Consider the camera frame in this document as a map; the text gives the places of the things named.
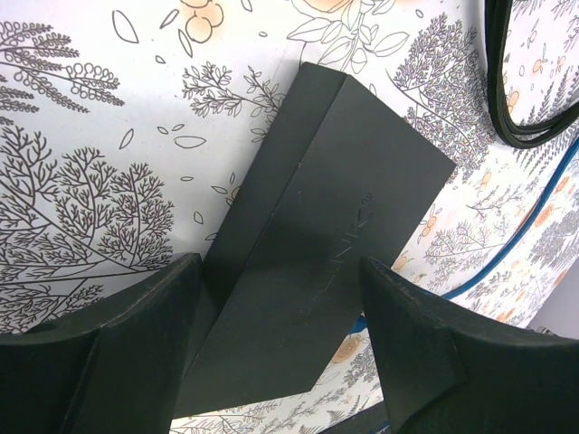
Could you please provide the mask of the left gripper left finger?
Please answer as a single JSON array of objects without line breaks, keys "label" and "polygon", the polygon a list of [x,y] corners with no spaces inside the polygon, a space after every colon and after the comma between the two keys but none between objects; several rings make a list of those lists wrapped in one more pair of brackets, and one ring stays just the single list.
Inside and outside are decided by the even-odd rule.
[{"label": "left gripper left finger", "polygon": [[20,335],[1,336],[4,433],[167,433],[201,288],[201,258]]}]

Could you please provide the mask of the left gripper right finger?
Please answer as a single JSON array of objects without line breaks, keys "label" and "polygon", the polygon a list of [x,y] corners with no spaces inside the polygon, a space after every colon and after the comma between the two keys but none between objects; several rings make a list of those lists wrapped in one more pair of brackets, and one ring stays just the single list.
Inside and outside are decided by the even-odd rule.
[{"label": "left gripper right finger", "polygon": [[575,433],[578,343],[506,325],[371,258],[359,282],[395,433]]}]

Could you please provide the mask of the black network switch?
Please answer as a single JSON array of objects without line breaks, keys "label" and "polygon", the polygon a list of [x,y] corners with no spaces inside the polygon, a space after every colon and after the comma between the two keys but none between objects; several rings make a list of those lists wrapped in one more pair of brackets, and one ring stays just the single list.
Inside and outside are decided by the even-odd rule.
[{"label": "black network switch", "polygon": [[310,391],[454,162],[352,76],[302,64],[204,258],[214,324],[176,416]]}]

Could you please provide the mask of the floral table mat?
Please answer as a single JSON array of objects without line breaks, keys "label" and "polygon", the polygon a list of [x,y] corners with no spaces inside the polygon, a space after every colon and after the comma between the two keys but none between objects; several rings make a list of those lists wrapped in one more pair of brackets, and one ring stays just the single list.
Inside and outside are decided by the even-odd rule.
[{"label": "floral table mat", "polygon": [[395,433],[359,263],[530,323],[578,259],[575,1],[4,1],[1,336],[201,258],[299,68],[352,76],[455,169],[314,387],[167,433]]}]

